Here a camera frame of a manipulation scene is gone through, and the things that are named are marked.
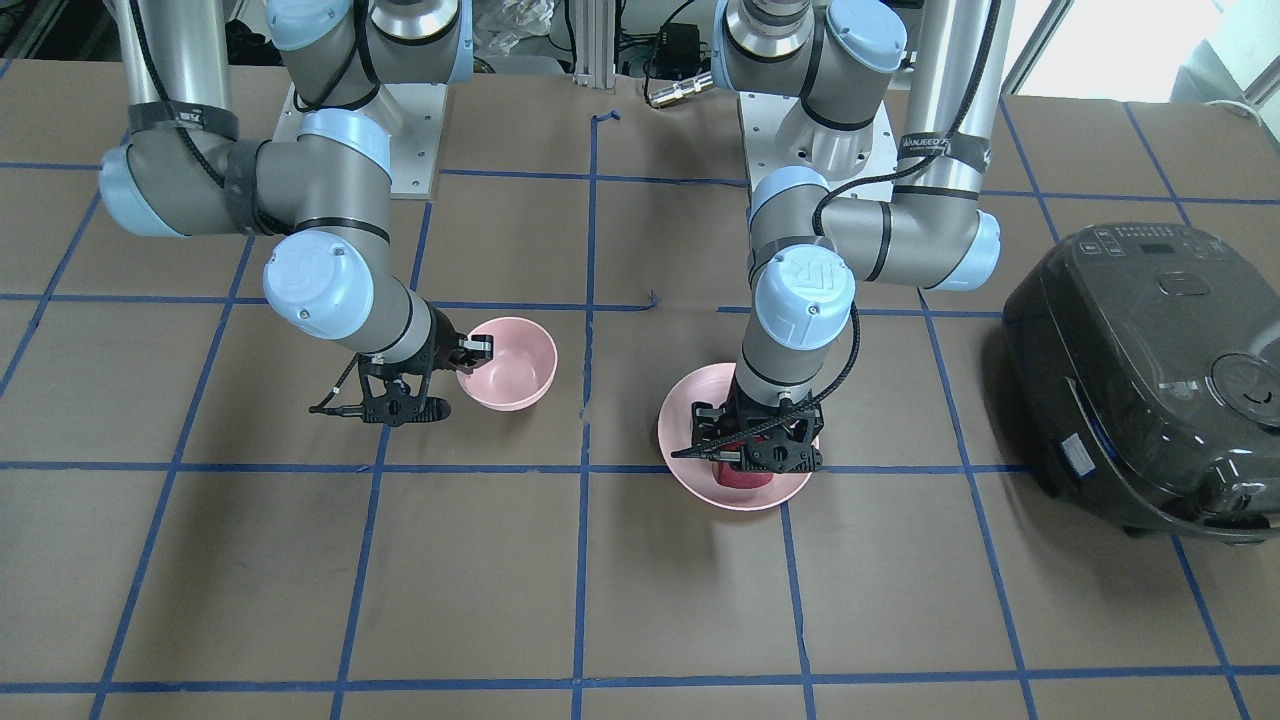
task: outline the black cable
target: black cable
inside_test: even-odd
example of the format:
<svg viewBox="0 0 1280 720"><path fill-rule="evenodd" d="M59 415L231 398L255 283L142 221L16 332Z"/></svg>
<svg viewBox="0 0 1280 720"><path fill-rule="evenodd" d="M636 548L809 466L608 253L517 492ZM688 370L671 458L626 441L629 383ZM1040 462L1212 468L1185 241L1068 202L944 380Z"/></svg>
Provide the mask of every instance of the black cable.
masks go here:
<svg viewBox="0 0 1280 720"><path fill-rule="evenodd" d="M312 405L311 407L307 407L307 413L311 413L312 415L324 413L325 407L329 406L329 402L332 402L333 398L338 396L338 389L342 387L342 383L347 382L347 375L351 374L351 370L356 366L356 363L358 361L360 361L360 354L357 352L356 355L351 356L351 363L347 363L347 369L343 370L340 375L338 375L338 380L333 383L333 389L329 391L329 395L324 396L324 400L321 400L320 402Z"/></svg>
<svg viewBox="0 0 1280 720"><path fill-rule="evenodd" d="M959 132L960 126L964 124L964 119L969 114L969 108L973 105L974 97L978 94L978 86L982 83L982 77L983 77L983 74L986 72L986 68L987 68L987 58L991 55L991 44L992 44L992 38L996 35L996 26L998 24L998 18L1000 18L1000 0L991 0L991 6L987 10L987 24L986 24L986 27L983 28L983 32L982 32L982 41L978 45L978 54L977 54L977 58L974 59L973 70L969 73L969 85L965 87L964 97L960 100L960 106L956 109L955 122L951 123L951 127L947 129L947 132L945 135L945 137L947 140L950 140L952 136L955 136L956 132ZM648 101L648 99L649 99L649 94L645 92L645 101ZM841 193L847 192L849 190L852 190L854 187L858 187L858 186L861 186L861 184L869 184L869 183L873 183L873 182L892 181L892 179L899 179L899 178L914 174L918 170L922 170L925 167L928 167L928 164L932 163L936 158L938 158L938 156L937 155L929 155L929 156L922 159L915 165L911 165L910 168L908 168L905 170L899 170L896 173L890 173L890 174L886 174L886 176L852 179L852 181L846 182L845 184L837 187L836 190L832 190L826 196L823 196L823 199L818 202L818 206L813 211L813 229L814 229L814 233L819 234L819 236L823 234L823 231L822 231L822 211L826 209L827 204L829 204L832 200L835 200L836 197L838 197ZM852 343L852 347L849 351L849 360L845 363L845 366L840 370L840 374L836 375L836 378L831 382L829 386L827 386L826 389L823 389L822 392L819 392L818 395L813 396L809 400L804 400L804 401L796 404L795 407L792 407L787 413L785 413L785 414L780 415L778 418L774 418L774 419L772 419L772 420L769 420L767 423L762 423L759 425L742 429L740 432L736 432L733 434L726 436L723 438L717 438L717 439L712 439L712 441L698 443L698 445L695 445L692 447L687 447L685 450L681 450L681 451L677 451L677 452L672 452L671 456L672 457L677 457L677 459L681 459L681 457L700 457L700 456L703 456L707 452L714 452L714 451L717 451L717 450L719 450L719 448L722 448L722 447L724 447L727 445L732 445L735 442L745 441L745 439L750 438L751 436L755 436L755 434L759 434L759 433L763 433L763 432L768 432L768 430L772 430L773 428L777 428L777 427L785 425L787 423L795 421L795 420L800 419L801 415L804 415L805 413L808 413L812 407L814 407L815 405L818 405L819 402L822 402L823 400L826 400L832 392L836 391L836 388L838 388L841 386L841 383L845 382L845 379L849 377L849 373L852 372L854 364L858 361L858 350L859 350L859 345L860 345L860 340L861 340L861 328L860 328L860 323L858 320L858 304L856 302L849 309L849 315L850 315L850 323L851 323L851 325L854 328L854 343Z"/></svg>
<svg viewBox="0 0 1280 720"><path fill-rule="evenodd" d="M861 328L861 322L859 320L858 316L856 302L849 306L849 325L854 331L852 347L849 348L849 359L845 360L845 366L840 369L840 373L836 374L836 378L832 379L831 384L828 384L822 392L813 396L810 400L805 400L796 404L791 410L783 413L782 415L778 415L777 418L767 423L762 423L759 425L751 425L750 428L745 428L742 430L739 430L730 436L724 436L722 438L700 442L692 447L686 447L685 450L677 450L676 452L672 452L671 456L676 459L701 457L707 452L714 452L727 445L745 441L751 436L758 436L760 433L772 430L773 428L799 420L800 416L808 413L813 406L831 397L831 393L836 392L836 388L838 388L841 383L845 382L845 378L849 377L849 373L854 370L854 364L858 363L858 351L861 348L863 328Z"/></svg>
<svg viewBox="0 0 1280 720"><path fill-rule="evenodd" d="M142 9L138 8L138 0L129 0L129 15L133 18L134 35L138 36L138 51L142 54L142 64L147 68L147 76L151 78L151 85L155 86L156 95L160 96L160 102L169 114L169 120L174 123L174 129L178 131L178 137L182 138L182 143L187 147L187 152L189 152L192 159L196 160L200 169L205 170L209 179L214 181L214 184L216 184L219 190L225 190L227 177L214 168L212 163L209 161L209 158L206 158L205 154L200 151L200 147L196 146L196 141L191 138L191 132L187 131L187 128L178 120L178 114L173 108L173 100L169 97L169 91L165 90L164 82L160 79L160 70L156 69L155 58L151 56L151 46L147 44L147 32L142 27ZM283 234L293 229L292 225L276 219L265 210L255 208L255 211L259 225L270 233Z"/></svg>
<svg viewBox="0 0 1280 720"><path fill-rule="evenodd" d="M178 131L178 137L182 138L182 143L187 146L187 151L191 152L200 169L205 170L209 179L214 181L214 184L221 188L227 183L227 178L214 168L209 158L205 158L205 154L200 151L200 147L196 147L196 141L191 138L191 133L178 122L178 114L173 109L173 100L169 99L169 94L160 81L160 70L156 69L155 59L151 56L151 46L147 45L147 33L142 28L142 9L138 8L138 0L129 0L129 14L133 15L133 31L138 36L138 50L142 53L142 64L147 68L151 85L155 86L156 95L164 102L165 110L169 113L169 119L173 120L174 128Z"/></svg>
<svg viewBox="0 0 1280 720"><path fill-rule="evenodd" d="M564 0L564 29L568 31L568 54L573 58L573 72L577 73L577 41L573 40L573 20L568 17L570 0Z"/></svg>
<svg viewBox="0 0 1280 720"><path fill-rule="evenodd" d="M694 3L696 3L696 0L685 0L684 3L681 3L680 6L672 10L671 14L667 15L667 19L663 20L660 26L658 26L658 33L654 35L653 37L653 53L649 55L650 61L645 63L644 65L644 104L650 108L653 108L653 102L649 101L649 79L650 79L649 70L652 69L653 59L658 56L658 42L662 38L662 28L671 24L671 20L676 19L676 15L678 15L681 10L692 5Z"/></svg>
<svg viewBox="0 0 1280 720"><path fill-rule="evenodd" d="M296 110L298 110L300 113L310 113L312 110L319 110L319 109L324 108L324 104L329 101L329 96L333 95L334 90L337 90L338 83L342 82L342 78L344 78L347 76L347 70L351 69L351 64L355 60L356 60L356 44L352 42L351 44L351 50L347 51L347 59L342 63L342 67L338 68L338 72L335 72L333 74L333 77L330 77L329 81L325 82L324 87L320 88L320 97L316 99L315 102L301 104L300 101L302 100L302 96L298 95L298 88L297 88L297 86L294 86L294 88L293 88L293 108Z"/></svg>
<svg viewBox="0 0 1280 720"><path fill-rule="evenodd" d="M969 85L965 87L964 96L960 99L960 106L956 108L956 118L947 128L943 140L950 141L956 132L960 131L960 126L964 124L965 117L969 115L969 109L973 106L974 97L978 95L978 86L982 85L982 77L987 69L987 58L991 55L991 44L996 36L996 26L1000 19L1000 0L991 0L991 6L987 9L987 24L982 29L982 41L978 44L978 55L974 58L973 70L969 73ZM877 182L890 182L913 176L929 165L936 160L938 155L929 155L923 158L919 163L906 168L905 170L897 170L896 173L888 173L884 176L873 176L856 178L846 182L845 184L832 190L818 201L818 206L813 210L813 232L814 234L826 234L822 225L822 213L827 209L836 197L840 197L850 190L872 184Z"/></svg>

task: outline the metal base plate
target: metal base plate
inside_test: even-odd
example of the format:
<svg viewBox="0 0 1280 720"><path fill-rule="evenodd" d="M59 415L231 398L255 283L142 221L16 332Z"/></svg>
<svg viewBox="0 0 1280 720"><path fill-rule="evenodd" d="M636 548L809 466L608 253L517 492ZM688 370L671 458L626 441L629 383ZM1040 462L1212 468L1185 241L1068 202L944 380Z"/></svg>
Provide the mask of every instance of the metal base plate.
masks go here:
<svg viewBox="0 0 1280 720"><path fill-rule="evenodd" d="M388 85L383 87L394 102L371 102L361 113L378 120L392 133L392 197L430 200L435 184L435 164L444 129L444 85ZM289 141L298 137L303 113L293 108L293 86L289 85L271 140Z"/></svg>
<svg viewBox="0 0 1280 720"><path fill-rule="evenodd" d="M786 143L778 142L778 128L782 119L787 117L791 108L799 100L778 95L762 95L758 92L739 92L739 118L742 120L742 145L746 150L746 170L751 178L751 190L760 183L764 176L786 165L805 165L801 158L783 156L782 147ZM870 155L861 172L854 177L883 176L892 173L897 164L897 143L893 141L893 132L888 124L888 111L881 104L873 123L876 142L872 145ZM831 181L831 186L854 179L852 177ZM892 200L893 183L878 182L864 184L842 195L842 197L863 197L867 200Z"/></svg>

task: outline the red object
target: red object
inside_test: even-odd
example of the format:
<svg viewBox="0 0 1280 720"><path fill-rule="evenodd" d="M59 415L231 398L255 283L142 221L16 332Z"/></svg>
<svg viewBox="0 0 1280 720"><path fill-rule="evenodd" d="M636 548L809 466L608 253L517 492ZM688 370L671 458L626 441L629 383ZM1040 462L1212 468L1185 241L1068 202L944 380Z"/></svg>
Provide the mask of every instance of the red object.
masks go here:
<svg viewBox="0 0 1280 720"><path fill-rule="evenodd" d="M730 443L724 450L739 450L742 445ZM762 488L773 480L773 473L739 473L728 462L713 462L712 474L716 477L716 484L735 489Z"/></svg>

